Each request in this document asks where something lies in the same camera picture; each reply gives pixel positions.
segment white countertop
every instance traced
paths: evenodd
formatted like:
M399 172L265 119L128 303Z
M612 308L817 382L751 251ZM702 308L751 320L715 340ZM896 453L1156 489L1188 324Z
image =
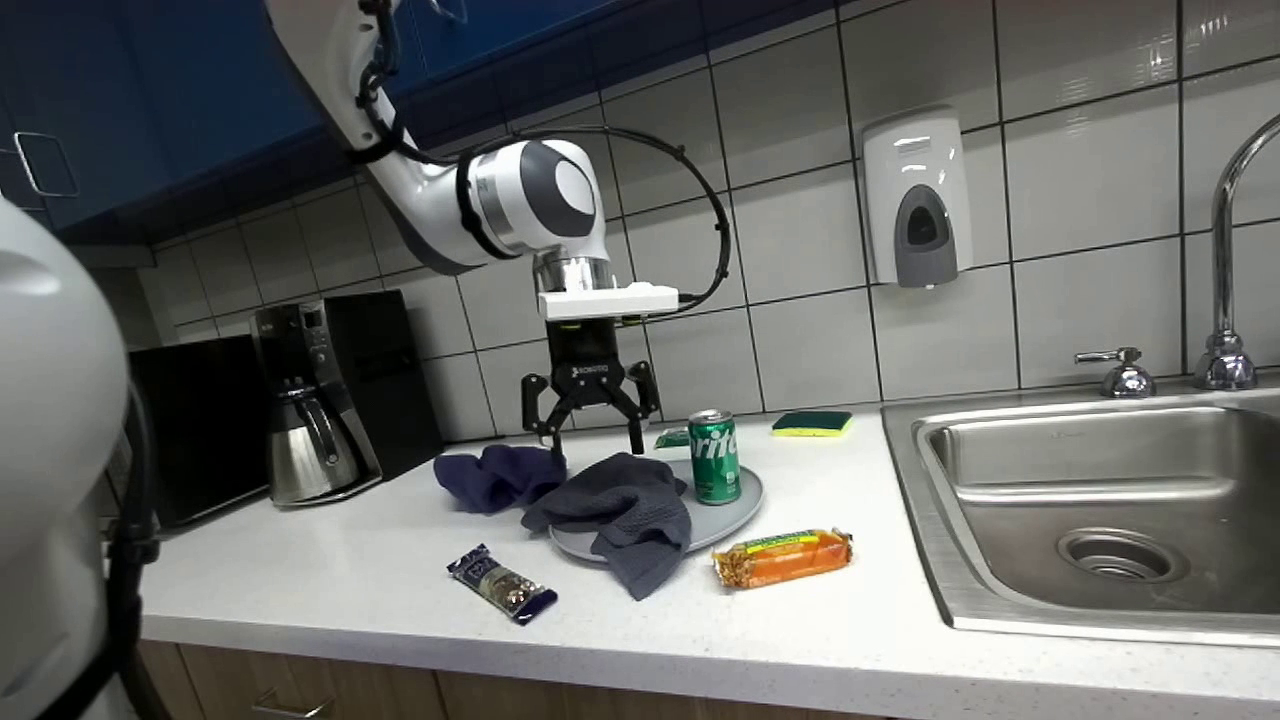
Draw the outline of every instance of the white countertop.
M565 449L583 467L623 442ZM774 445L767 425L743 425L739 460L767 501L736 542L845 528L855 565L719 592L706 557L690 557L637 605L604 568L527 535L520 508L454 511L422 465L349 505L275 511L260 501L168 542L143 582L143 637L889 718L1280 718L1280 652L1267 650L946 630L881 415L855 415L841 445ZM558 605L527 630L502 619L444 571L477 543Z

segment stainless steel sink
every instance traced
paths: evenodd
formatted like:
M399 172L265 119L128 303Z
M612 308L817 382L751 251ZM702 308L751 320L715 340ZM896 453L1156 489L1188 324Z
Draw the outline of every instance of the stainless steel sink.
M889 411L961 630L1280 644L1280 394Z

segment crumpled towel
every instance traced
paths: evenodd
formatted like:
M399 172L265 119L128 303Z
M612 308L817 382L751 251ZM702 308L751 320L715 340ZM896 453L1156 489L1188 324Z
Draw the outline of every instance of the crumpled towel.
M486 445L477 458L435 458L435 480L447 489L468 511L501 511L538 501L556 483L565 483L565 458L546 449L507 449Z
M626 453L609 458L538 496L524 511L524 528L597 528L592 554L604 557L633 599L653 595L675 571L690 534L671 467Z

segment sponge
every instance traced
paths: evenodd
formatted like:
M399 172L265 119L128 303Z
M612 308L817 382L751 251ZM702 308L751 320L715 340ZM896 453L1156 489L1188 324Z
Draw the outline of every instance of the sponge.
M817 445L835 445L847 432L847 411L783 411L773 425L774 442L817 442Z

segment soap dispenser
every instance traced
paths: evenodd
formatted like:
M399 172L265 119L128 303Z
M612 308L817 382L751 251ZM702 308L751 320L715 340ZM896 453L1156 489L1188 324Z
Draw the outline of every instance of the soap dispenser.
M863 131L875 283L937 287L972 268L972 221L955 114Z

